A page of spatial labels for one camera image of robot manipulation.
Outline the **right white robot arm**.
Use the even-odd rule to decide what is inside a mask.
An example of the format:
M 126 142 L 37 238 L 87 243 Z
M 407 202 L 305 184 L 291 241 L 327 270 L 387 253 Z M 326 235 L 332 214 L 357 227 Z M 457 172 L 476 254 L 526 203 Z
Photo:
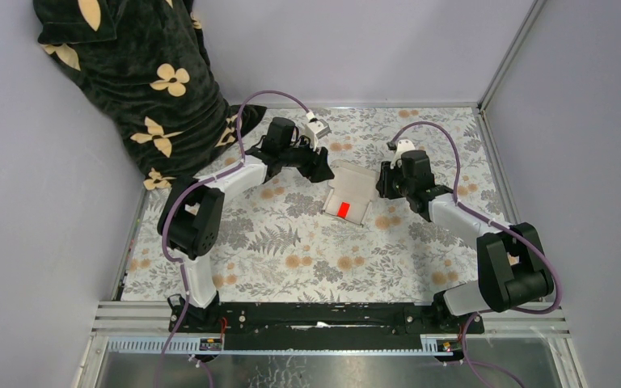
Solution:
M 473 211 L 453 189 L 435 182 L 425 151 L 393 142 L 388 146 L 395 155 L 380 166 L 379 196 L 404 198 L 411 211 L 454 233 L 476 252 L 476 280 L 435 295 L 431 320 L 436 329 L 451 333 L 463 323 L 463 315 L 520 310 L 554 292 L 557 282 L 532 225 L 497 222 Z

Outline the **red rectangular block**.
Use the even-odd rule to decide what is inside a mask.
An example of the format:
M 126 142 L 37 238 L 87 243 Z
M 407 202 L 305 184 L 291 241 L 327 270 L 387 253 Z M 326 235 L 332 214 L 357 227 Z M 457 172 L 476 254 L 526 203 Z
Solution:
M 346 218 L 349 215 L 349 210 L 350 210 L 350 203 L 341 202 L 337 210 L 336 216 L 340 218 Z

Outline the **white cardboard paper box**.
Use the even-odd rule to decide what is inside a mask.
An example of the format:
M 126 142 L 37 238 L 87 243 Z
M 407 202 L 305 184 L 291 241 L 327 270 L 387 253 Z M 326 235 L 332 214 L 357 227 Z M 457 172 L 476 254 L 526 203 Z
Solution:
M 345 160 L 335 160 L 330 167 L 334 178 L 328 182 L 330 191 L 323 205 L 323 213 L 363 226 L 371 205 L 378 196 L 378 172 Z M 349 215 L 346 218 L 336 216 L 341 202 L 350 203 Z

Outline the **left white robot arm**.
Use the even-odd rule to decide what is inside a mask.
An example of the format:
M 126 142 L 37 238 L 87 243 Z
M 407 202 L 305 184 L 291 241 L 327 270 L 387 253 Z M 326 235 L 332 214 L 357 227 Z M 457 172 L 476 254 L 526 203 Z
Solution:
M 249 148 L 234 167 L 199 179 L 175 183 L 158 222 L 166 250 L 177 250 L 181 260 L 184 300 L 191 305 L 188 322 L 200 332 L 218 324 L 212 306 L 218 291 L 212 281 L 209 252 L 220 230 L 222 210 L 228 200 L 268 182 L 284 168 L 295 168 L 312 183 L 333 179 L 328 151 L 319 139 L 331 132 L 329 124 L 311 117 L 302 127 L 275 117 L 260 143 Z

